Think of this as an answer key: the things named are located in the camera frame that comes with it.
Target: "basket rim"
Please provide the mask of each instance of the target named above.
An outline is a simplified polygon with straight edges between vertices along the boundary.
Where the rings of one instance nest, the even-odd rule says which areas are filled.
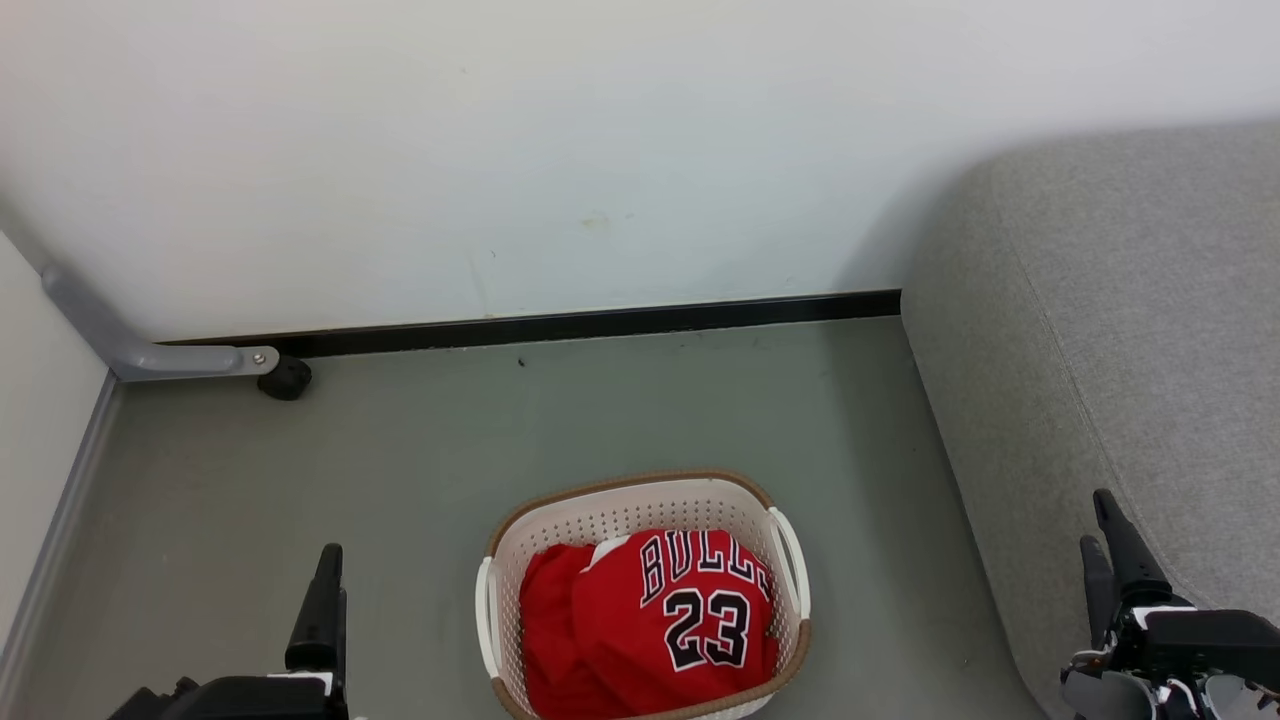
[[[598,483],[591,483],[589,486],[582,486],[552,495],[545,495],[543,497],[525,502],[524,505],[517,507],[511,515],[508,515],[507,519],[503,520],[500,525],[498,525],[498,529],[489,538],[489,544],[488,547],[485,547],[485,555],[489,557],[494,557],[498,552],[498,544],[502,543],[502,538],[507,534],[507,530],[509,530],[511,527],[516,524],[516,520],[520,520],[525,515],[540,507],[547,507],[548,505],[554,505],[557,502],[564,500],[572,500],[575,497],[595,495],[598,492],[605,492],[625,487],[643,486],[650,483],[666,483],[671,480],[701,480],[701,479],[726,480],[733,483],[741,487],[742,489],[746,489],[751,495],[754,495],[755,498],[760,501],[760,505],[763,505],[765,510],[773,507],[773,498],[769,497],[769,493],[764,492],[764,488],[755,484],[754,480],[748,479],[745,475],[741,475],[732,470],[724,470],[722,468],[703,468],[692,470],[660,470],[657,473],[625,475],[621,478],[613,478]]]
[[[733,483],[760,501],[760,505],[765,510],[774,507],[773,500],[769,493],[764,492],[764,488],[755,484],[755,482],[748,479],[745,475],[735,473],[732,470],[724,470],[721,468],[705,468],[705,469],[692,469],[692,470],[664,470],[657,473],[643,473],[637,475],[626,475],[622,478],[614,478],[609,480],[603,480],[599,483],[593,483],[589,486],[582,486],[580,488],[573,488],[553,495],[548,495],[536,500],[525,502],[517,507],[498,529],[493,533],[489,539],[489,547],[485,548],[485,555],[493,557],[498,551],[498,544],[502,542],[503,536],[507,530],[529,512],[538,510],[539,507],[545,507],[548,505],[559,502],[562,500],[571,500],[575,497],[582,497],[586,495],[593,495],[598,492],[625,488],[631,486],[640,486],[646,483],[663,483],[669,480],[696,480],[696,479],[716,479],[726,480]],[[677,710],[669,710],[667,712],[655,712],[652,715],[643,715],[632,719],[618,719],[618,720],[692,720],[694,717],[701,717],[704,715],[713,715],[716,712],[722,712],[737,707],[740,705],[746,705],[749,702],[755,702],[758,700],[769,697],[782,689],[787,683],[790,683],[796,673],[800,671],[800,666],[804,665],[805,656],[809,655],[809,641],[813,635],[812,621],[805,618],[800,620],[800,628],[796,633],[796,650],[791,656],[791,660],[782,667],[782,670],[769,679],[768,683],[756,685],[751,689],[742,691],[731,696],[722,697],[719,700],[713,700],[710,702],[703,702],[699,705],[691,705],[689,707],[681,707]],[[502,678],[493,678],[490,680],[493,685],[493,692],[498,696],[498,702],[502,705],[503,710],[516,720],[539,720],[536,715],[525,712],[525,708],[516,702],[512,697],[511,691],[507,689],[507,683]]]

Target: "basket handle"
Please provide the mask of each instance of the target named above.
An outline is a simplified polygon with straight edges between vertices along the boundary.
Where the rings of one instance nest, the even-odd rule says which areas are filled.
[[[493,593],[497,583],[489,577],[492,565],[493,557],[485,557],[476,573],[476,634],[480,637],[480,659],[490,680],[498,676],[502,667],[502,642],[492,623],[498,616],[498,597]]]
[[[809,619],[809,566],[804,562],[804,551],[800,550],[800,538],[796,537],[791,521],[777,507],[769,507],[769,516],[774,524],[774,542],[781,539],[786,552],[778,552],[782,561],[787,564],[782,573],[787,582],[787,589],[796,601],[796,611],[801,620]]]

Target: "black baseboard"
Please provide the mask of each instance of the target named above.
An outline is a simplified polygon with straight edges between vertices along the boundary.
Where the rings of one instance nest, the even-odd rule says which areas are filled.
[[[294,357],[324,357],[436,347],[476,347],[513,342],[709,331],[846,318],[879,318],[897,315],[901,296],[902,291],[900,290],[883,290],[526,318],[494,318],[458,323],[189,340],[173,345],[234,345],[241,347],[268,345]]]

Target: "gray floor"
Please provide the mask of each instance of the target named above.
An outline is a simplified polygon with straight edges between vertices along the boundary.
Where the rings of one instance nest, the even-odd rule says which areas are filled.
[[[758,716],[1041,717],[1012,667],[896,318],[317,360],[128,387],[20,715],[280,669],[323,543],[347,550],[349,698],[500,719],[476,648],[484,543],[532,496],[737,469],[791,518],[815,638]]]

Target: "white wall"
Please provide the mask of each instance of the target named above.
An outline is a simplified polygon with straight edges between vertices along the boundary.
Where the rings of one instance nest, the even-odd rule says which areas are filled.
[[[975,158],[1280,115],[1275,0],[0,8],[0,197],[156,338],[893,287]]]
[[[0,234],[0,650],[106,368]]]

